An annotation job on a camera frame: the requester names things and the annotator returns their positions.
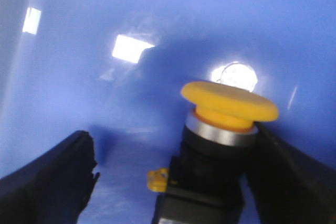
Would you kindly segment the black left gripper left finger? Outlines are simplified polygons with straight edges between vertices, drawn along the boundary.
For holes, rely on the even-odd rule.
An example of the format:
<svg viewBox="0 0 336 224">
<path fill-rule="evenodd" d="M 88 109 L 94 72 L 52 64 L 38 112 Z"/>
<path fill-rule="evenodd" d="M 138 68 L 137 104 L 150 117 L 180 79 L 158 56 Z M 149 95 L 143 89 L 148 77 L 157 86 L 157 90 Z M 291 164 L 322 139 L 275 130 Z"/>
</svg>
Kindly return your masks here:
<svg viewBox="0 0 336 224">
<path fill-rule="evenodd" d="M 77 223 L 100 176 L 93 138 L 75 131 L 1 178 L 1 223 Z"/>
</svg>

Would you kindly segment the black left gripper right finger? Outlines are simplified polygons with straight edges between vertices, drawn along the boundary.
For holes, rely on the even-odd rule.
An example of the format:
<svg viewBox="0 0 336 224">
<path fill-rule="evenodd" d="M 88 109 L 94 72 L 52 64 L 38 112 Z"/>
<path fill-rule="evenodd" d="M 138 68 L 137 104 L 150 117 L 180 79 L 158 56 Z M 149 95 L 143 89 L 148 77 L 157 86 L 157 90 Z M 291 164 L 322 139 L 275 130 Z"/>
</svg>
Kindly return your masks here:
<svg viewBox="0 0 336 224">
<path fill-rule="evenodd" d="M 261 123 L 246 175 L 261 223 L 335 223 L 335 170 Z"/>
</svg>

